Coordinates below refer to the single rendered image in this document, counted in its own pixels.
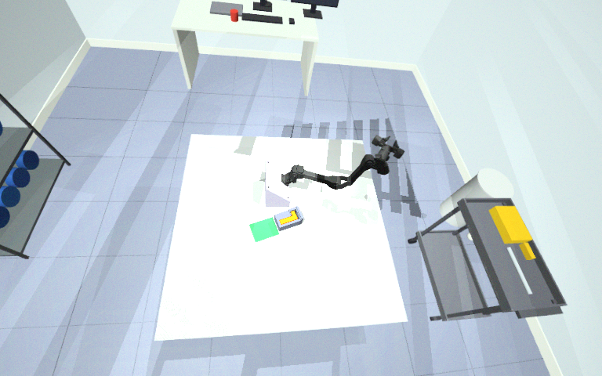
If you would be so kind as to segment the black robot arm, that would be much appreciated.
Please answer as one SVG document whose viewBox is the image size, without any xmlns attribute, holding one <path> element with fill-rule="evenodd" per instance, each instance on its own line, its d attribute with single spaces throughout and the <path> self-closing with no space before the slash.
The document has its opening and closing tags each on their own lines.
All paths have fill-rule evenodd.
<svg viewBox="0 0 602 376">
<path fill-rule="evenodd" d="M 360 165 L 354 170 L 350 176 L 325 176 L 314 172 L 308 172 L 304 169 L 304 166 L 293 165 L 289 173 L 281 174 L 281 182 L 288 186 L 290 183 L 296 183 L 297 179 L 309 179 L 319 183 L 324 183 L 334 190 L 343 189 L 347 186 L 352 186 L 354 182 L 370 168 L 377 170 L 378 174 L 386 175 L 390 172 L 388 160 L 388 154 L 385 151 L 379 151 L 375 154 L 375 158 L 371 154 L 366 154 Z M 346 182 L 341 184 L 341 180 Z"/>
</svg>

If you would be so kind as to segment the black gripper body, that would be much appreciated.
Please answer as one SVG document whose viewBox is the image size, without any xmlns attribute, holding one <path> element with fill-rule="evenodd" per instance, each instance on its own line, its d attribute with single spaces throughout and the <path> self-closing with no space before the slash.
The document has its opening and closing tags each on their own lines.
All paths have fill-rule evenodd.
<svg viewBox="0 0 602 376">
<path fill-rule="evenodd" d="M 388 157 L 391 152 L 395 153 L 394 156 L 397 159 L 399 159 L 403 155 L 404 150 L 402 150 L 401 148 L 397 148 L 396 146 L 394 146 L 394 148 L 393 148 L 392 146 L 390 146 L 389 144 L 387 144 L 385 142 L 386 141 L 384 141 L 381 136 L 376 135 L 372 141 L 372 144 L 382 147 L 380 151 L 385 151 L 388 154 Z"/>
</svg>

